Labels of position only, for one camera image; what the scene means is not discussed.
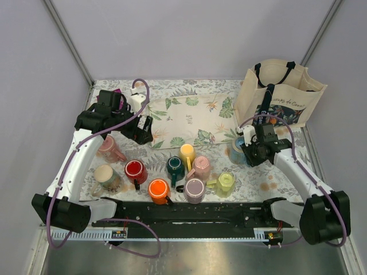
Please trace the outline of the pink faceted mug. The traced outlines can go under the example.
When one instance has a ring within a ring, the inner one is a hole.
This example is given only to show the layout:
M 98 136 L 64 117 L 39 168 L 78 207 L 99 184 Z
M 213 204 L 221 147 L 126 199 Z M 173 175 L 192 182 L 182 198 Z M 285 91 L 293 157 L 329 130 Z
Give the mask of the pink faceted mug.
M 210 177 L 210 171 L 211 171 L 210 160 L 206 156 L 198 156 L 194 159 L 193 167 L 188 172 L 186 180 L 189 180 L 191 178 L 197 178 L 206 183 Z

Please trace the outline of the blue floral mug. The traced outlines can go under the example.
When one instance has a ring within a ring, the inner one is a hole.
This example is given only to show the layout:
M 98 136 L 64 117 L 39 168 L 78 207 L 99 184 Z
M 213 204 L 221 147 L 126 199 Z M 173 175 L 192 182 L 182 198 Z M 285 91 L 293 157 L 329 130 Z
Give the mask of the blue floral mug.
M 247 158 L 241 148 L 243 144 L 244 138 L 242 136 L 239 136 L 232 140 L 229 150 L 229 159 L 232 163 L 238 165 L 247 165 Z

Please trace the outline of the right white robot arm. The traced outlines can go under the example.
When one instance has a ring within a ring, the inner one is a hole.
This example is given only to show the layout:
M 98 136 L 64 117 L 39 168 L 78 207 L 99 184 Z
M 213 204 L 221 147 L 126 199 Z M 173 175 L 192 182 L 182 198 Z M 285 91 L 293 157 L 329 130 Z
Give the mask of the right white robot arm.
M 242 127 L 241 149 L 251 167 L 270 162 L 296 188 L 303 200 L 299 206 L 283 198 L 264 201 L 262 222 L 269 227 L 280 221 L 300 230 L 310 245 L 328 243 L 341 247 L 350 235 L 350 199 L 334 191 L 297 157 L 294 139 L 280 139 L 271 124 Z

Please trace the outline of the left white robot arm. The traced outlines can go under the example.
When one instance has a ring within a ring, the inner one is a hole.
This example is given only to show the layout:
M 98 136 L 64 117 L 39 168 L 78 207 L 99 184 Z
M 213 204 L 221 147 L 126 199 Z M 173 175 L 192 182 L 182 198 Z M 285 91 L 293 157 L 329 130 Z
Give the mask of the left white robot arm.
M 153 140 L 153 119 L 146 117 L 139 127 L 141 113 L 149 96 L 138 93 L 127 101 L 121 93 L 101 90 L 99 98 L 78 115 L 72 143 L 63 165 L 44 194 L 35 194 L 32 206 L 47 230 L 52 227 L 75 233 L 83 232 L 94 222 L 105 219 L 111 226 L 124 221 L 123 210 L 111 199 L 80 201 L 85 176 L 99 147 L 112 131 L 118 131 L 137 144 Z

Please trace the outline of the light green mug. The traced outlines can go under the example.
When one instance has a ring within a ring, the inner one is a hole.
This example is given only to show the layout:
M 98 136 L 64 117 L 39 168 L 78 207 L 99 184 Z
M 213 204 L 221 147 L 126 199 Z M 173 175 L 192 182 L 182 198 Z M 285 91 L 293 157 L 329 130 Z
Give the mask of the light green mug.
M 218 197 L 227 198 L 235 188 L 235 176 L 230 172 L 223 172 L 217 179 L 207 181 L 206 186 L 215 189 Z

